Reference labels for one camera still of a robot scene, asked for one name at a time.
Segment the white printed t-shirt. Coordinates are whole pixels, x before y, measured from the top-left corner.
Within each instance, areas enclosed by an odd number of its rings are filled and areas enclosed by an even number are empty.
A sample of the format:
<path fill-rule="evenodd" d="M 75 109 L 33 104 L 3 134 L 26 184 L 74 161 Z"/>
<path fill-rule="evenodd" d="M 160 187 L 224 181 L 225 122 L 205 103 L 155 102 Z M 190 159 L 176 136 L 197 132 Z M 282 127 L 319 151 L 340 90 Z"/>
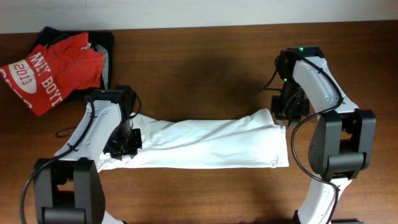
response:
<path fill-rule="evenodd" d="M 135 156 L 102 154 L 97 169 L 232 169 L 288 167 L 285 128 L 261 109 L 240 119 L 156 120 L 142 114 L 132 120 L 141 130 Z"/>

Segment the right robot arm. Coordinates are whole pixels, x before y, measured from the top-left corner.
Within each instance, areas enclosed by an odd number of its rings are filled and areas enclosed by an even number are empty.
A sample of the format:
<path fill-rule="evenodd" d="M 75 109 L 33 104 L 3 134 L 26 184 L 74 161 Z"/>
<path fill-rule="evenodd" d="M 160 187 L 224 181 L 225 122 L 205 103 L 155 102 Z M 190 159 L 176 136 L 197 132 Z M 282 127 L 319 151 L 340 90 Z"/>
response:
<path fill-rule="evenodd" d="M 306 122 L 318 120 L 308 147 L 310 170 L 299 161 L 295 144 L 290 145 L 294 161 L 312 180 L 292 223 L 331 223 L 343 191 L 370 165 L 376 115 L 343 92 L 319 47 L 281 50 L 274 64 L 274 74 L 284 82 L 271 102 L 279 126 L 288 122 L 294 141 Z"/>

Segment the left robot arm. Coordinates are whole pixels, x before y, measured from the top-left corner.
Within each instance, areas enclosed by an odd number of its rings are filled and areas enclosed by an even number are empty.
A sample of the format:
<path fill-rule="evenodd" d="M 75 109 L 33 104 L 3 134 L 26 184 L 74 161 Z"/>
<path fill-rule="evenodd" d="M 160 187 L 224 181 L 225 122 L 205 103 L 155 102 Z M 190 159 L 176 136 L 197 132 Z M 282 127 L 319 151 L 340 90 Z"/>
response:
<path fill-rule="evenodd" d="M 38 159 L 27 181 L 34 185 L 38 223 L 119 223 L 106 211 L 100 157 L 134 157 L 141 132 L 132 127 L 139 101 L 129 85 L 94 90 L 67 143 L 50 159 Z"/>

